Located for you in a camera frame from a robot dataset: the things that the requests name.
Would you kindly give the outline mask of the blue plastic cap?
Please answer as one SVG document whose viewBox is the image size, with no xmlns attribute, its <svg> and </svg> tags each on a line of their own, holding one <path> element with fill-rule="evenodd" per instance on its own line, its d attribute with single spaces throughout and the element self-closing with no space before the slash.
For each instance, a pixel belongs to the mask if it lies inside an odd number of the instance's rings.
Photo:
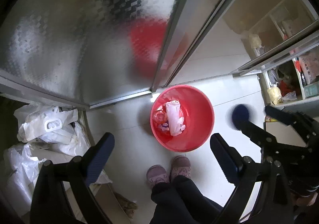
<svg viewBox="0 0 319 224">
<path fill-rule="evenodd" d="M 250 121 L 250 111 L 245 104 L 236 105 L 231 113 L 231 121 L 237 130 L 241 129 L 242 123 Z"/>
</svg>

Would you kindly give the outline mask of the white tissue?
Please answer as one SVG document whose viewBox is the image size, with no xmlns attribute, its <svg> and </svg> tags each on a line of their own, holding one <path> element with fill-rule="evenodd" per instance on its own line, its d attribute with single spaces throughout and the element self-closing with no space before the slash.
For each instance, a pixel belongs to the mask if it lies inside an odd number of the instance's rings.
<svg viewBox="0 0 319 224">
<path fill-rule="evenodd" d="M 180 116 L 181 104 L 178 100 L 166 102 L 166 114 L 168 116 L 168 124 L 170 134 L 175 137 L 185 130 L 184 117 Z"/>
</svg>

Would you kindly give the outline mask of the clear bottle purple label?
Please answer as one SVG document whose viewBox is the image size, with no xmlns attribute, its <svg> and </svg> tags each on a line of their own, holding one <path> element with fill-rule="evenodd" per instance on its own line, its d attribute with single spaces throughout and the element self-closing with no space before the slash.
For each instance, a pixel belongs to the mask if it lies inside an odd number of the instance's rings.
<svg viewBox="0 0 319 224">
<path fill-rule="evenodd" d="M 156 127 L 162 132 L 169 131 L 168 116 L 164 110 L 157 110 L 153 114 Z"/>
</svg>

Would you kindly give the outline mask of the red trash bin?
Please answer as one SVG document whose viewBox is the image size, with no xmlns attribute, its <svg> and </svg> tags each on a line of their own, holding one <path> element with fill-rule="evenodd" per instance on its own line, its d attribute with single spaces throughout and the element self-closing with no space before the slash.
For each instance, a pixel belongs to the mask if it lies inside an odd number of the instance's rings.
<svg viewBox="0 0 319 224">
<path fill-rule="evenodd" d="M 154 101 L 150 113 L 154 137 L 174 152 L 190 152 L 202 146 L 212 133 L 214 121 L 209 98 L 189 85 L 164 90 Z"/>
</svg>

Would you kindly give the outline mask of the right purple slipper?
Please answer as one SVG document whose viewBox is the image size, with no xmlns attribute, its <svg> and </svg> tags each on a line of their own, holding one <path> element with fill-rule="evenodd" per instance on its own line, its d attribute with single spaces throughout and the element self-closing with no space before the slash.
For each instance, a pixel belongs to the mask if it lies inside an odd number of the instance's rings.
<svg viewBox="0 0 319 224">
<path fill-rule="evenodd" d="M 170 181 L 178 176 L 191 178 L 191 162 L 186 156 L 176 156 L 171 163 Z"/>
</svg>

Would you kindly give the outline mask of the purple slipper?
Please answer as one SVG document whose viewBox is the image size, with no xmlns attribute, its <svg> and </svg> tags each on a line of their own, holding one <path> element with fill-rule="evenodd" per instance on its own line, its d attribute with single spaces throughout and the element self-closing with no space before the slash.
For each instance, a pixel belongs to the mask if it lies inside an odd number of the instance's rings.
<svg viewBox="0 0 319 224">
<path fill-rule="evenodd" d="M 178 176 L 191 178 L 191 162 L 186 156 L 176 156 L 171 163 L 170 181 Z"/>
<path fill-rule="evenodd" d="M 160 183 L 169 183 L 168 173 L 161 165 L 154 165 L 148 169 L 146 179 L 151 188 Z"/>
</svg>

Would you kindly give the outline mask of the white plastic bags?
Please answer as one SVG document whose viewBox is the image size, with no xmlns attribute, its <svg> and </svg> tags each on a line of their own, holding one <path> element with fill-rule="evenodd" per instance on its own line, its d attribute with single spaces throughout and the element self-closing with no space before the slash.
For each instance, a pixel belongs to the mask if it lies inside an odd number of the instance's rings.
<svg viewBox="0 0 319 224">
<path fill-rule="evenodd" d="M 30 211 L 42 164 L 69 162 L 91 147 L 78 110 L 29 104 L 14 112 L 18 144 L 5 149 L 1 161 L 1 191 L 17 216 Z"/>
</svg>

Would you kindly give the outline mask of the left purple slipper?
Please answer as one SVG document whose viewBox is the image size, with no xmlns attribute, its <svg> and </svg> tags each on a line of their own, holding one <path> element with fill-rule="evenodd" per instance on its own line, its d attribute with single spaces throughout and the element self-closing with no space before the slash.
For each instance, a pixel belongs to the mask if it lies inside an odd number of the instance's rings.
<svg viewBox="0 0 319 224">
<path fill-rule="evenodd" d="M 146 179 L 151 188 L 160 183 L 169 183 L 168 173 L 161 165 L 154 165 L 148 169 Z"/>
</svg>

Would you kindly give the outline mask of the person's dark trouser legs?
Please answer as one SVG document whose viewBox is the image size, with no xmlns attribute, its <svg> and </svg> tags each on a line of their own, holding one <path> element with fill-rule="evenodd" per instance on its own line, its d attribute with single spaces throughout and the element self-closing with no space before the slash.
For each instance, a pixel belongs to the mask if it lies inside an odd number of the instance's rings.
<svg viewBox="0 0 319 224">
<path fill-rule="evenodd" d="M 213 223 L 223 209 L 182 175 L 171 183 L 156 184 L 151 200 L 156 204 L 151 223 Z"/>
</svg>

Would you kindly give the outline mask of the metal sliding cabinet door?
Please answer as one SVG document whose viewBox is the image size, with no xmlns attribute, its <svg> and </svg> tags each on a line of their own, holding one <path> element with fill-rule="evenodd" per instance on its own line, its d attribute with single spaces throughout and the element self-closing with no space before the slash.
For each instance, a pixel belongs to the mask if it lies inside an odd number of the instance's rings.
<svg viewBox="0 0 319 224">
<path fill-rule="evenodd" d="M 71 103 L 147 91 L 179 0 L 16 0 L 1 77 Z"/>
</svg>

